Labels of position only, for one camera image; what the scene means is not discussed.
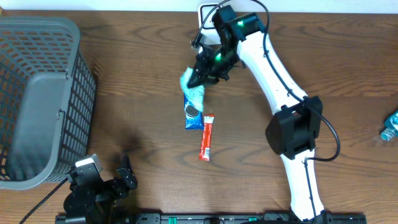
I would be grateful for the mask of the blue Oreo cookie pack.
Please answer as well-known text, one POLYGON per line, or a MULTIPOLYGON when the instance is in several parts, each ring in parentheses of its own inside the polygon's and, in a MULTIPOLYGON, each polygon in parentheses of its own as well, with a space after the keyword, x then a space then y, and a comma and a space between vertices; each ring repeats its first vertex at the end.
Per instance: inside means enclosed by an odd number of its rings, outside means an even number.
POLYGON ((193 103, 184 96, 185 129, 203 130, 202 112, 197 110, 193 103))

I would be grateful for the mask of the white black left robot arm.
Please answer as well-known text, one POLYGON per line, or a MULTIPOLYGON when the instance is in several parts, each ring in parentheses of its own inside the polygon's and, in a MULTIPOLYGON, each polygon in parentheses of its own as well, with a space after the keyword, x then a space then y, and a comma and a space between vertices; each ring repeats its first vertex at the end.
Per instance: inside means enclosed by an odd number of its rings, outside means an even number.
POLYGON ((71 193, 66 197, 64 215, 55 218, 56 223, 135 223, 134 215, 117 207, 116 202, 129 196, 137 188, 127 155, 121 158, 116 169, 118 177, 104 181, 100 172, 103 166, 96 154, 75 162, 68 172, 71 193))

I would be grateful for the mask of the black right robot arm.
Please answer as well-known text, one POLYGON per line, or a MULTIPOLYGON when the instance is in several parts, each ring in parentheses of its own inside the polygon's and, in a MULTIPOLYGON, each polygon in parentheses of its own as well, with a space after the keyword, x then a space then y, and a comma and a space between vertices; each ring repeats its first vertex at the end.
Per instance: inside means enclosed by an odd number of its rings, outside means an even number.
POLYGON ((207 15, 200 9, 200 30, 192 41, 196 64, 182 77, 182 88, 191 99, 221 79, 228 80, 236 63, 254 75, 272 112, 266 128, 271 149, 280 156, 290 187, 290 208, 301 221, 310 221, 324 210, 313 162, 323 105, 309 97, 289 75, 269 37, 269 23, 252 12, 238 16, 224 2, 211 4, 207 15))

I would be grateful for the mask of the light green snack packet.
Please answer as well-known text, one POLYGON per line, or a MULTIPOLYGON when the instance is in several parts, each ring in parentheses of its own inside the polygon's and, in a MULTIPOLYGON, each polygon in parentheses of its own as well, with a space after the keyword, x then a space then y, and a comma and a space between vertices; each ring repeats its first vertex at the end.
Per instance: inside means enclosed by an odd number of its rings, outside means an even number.
POLYGON ((196 86, 193 88, 188 87, 188 81, 193 74, 193 69, 187 67, 182 76, 180 77, 180 87, 183 91, 183 94, 190 102, 190 104, 199 112, 203 112, 204 110, 204 96, 205 96, 205 87, 203 85, 196 86))

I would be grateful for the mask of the teal mouthwash bottle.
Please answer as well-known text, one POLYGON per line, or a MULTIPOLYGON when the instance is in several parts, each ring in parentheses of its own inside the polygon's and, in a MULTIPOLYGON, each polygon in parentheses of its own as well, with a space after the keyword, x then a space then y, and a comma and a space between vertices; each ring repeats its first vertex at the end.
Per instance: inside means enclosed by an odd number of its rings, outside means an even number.
POLYGON ((384 141, 390 141, 397 137, 397 112, 390 115, 385 122, 385 129, 381 132, 380 137, 384 141))

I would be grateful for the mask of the red Nescafe coffee stick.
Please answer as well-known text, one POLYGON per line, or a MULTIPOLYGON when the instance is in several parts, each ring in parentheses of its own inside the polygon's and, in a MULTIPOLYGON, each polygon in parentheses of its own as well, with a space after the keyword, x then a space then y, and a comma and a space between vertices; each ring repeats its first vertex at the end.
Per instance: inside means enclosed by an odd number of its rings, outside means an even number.
POLYGON ((201 139, 199 159, 203 161, 210 160, 210 146, 211 146, 211 134, 213 129, 215 115, 208 114, 204 117, 204 129, 201 139))

